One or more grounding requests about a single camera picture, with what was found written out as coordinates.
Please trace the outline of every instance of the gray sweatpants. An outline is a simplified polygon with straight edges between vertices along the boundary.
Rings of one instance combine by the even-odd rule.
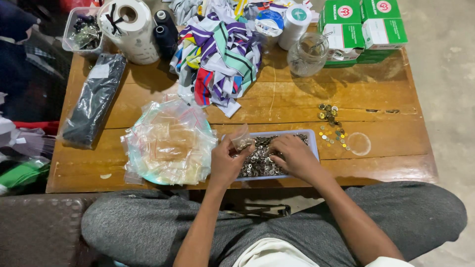
[[[412,260],[446,241],[467,224],[454,194],[422,182],[388,182],[346,193]],[[98,199],[83,216],[90,246],[129,266],[172,266],[200,204],[160,191],[119,191]],[[288,241],[320,267],[357,266],[325,202],[278,219],[236,218],[219,213],[210,266],[232,266],[261,238]]]

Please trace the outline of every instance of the hand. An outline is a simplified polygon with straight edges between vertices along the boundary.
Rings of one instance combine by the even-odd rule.
[[[238,177],[244,160],[254,152],[256,146],[250,145],[237,153],[231,142],[233,134],[227,134],[224,140],[211,152],[211,177],[209,189],[226,190]]]
[[[302,140],[290,134],[281,135],[271,141],[269,152],[280,152],[285,160],[278,156],[270,156],[276,164],[290,175],[311,183],[322,171],[322,166],[310,148]]]

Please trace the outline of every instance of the red logo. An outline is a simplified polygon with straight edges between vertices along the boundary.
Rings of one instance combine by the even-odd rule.
[[[376,7],[380,12],[383,13],[388,13],[389,11],[391,11],[391,4],[389,4],[387,1],[379,1],[376,4]]]
[[[353,9],[350,6],[341,6],[338,9],[338,15],[344,19],[353,15]]]

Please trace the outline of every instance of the black ribbon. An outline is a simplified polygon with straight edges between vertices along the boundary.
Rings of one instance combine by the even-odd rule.
[[[115,3],[112,4],[112,10],[111,10],[111,14],[106,14],[105,17],[111,22],[112,24],[112,34],[115,34],[115,31],[118,31],[120,34],[122,34],[122,32],[120,32],[119,28],[117,27],[116,23],[119,23],[119,22],[122,22],[124,21],[124,19],[122,17],[120,17],[118,20],[114,21],[113,17],[114,17],[114,10],[115,10]]]

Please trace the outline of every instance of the white shirt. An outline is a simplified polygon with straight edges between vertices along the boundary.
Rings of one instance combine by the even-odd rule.
[[[289,242],[277,238],[263,238],[247,248],[233,267],[319,267]],[[389,257],[379,257],[366,267],[414,267]]]

